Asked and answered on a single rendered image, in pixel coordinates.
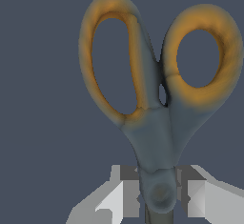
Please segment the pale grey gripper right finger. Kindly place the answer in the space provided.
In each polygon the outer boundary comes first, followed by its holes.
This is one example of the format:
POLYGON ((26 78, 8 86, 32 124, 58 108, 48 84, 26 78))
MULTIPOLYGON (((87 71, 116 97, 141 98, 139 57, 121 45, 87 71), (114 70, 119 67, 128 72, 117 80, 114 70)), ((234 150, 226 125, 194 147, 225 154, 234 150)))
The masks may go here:
POLYGON ((210 224, 244 224, 244 190, 216 180, 198 165, 175 168, 177 199, 187 217, 210 224))

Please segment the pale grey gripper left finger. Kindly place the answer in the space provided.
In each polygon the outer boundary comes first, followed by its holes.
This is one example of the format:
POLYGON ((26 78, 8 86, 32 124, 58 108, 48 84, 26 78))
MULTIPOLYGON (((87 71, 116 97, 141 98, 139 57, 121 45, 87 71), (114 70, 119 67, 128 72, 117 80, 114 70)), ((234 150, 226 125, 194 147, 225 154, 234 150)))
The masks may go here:
POLYGON ((66 224, 121 224, 139 217, 139 175, 135 166, 112 165, 106 181, 75 207, 66 224))

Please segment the orange and grey scissors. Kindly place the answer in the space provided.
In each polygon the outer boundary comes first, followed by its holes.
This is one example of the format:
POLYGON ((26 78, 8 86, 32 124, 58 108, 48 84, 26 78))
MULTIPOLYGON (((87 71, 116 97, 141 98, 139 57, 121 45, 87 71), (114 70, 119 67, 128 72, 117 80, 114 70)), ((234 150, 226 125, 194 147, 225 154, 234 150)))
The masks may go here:
POLYGON ((79 62, 85 85, 97 107, 126 135, 135 152, 147 224, 173 224, 176 203, 175 167, 193 134, 225 103, 241 74, 244 46, 234 19, 212 4, 183 10, 170 25, 162 52, 153 46, 131 0, 93 0, 81 23, 79 62), (92 42, 99 24, 123 21, 129 33, 129 56, 137 105, 131 114, 114 109, 100 91, 92 65, 92 42), (215 39, 219 65, 213 80, 196 88, 180 75, 176 56, 192 31, 215 39))

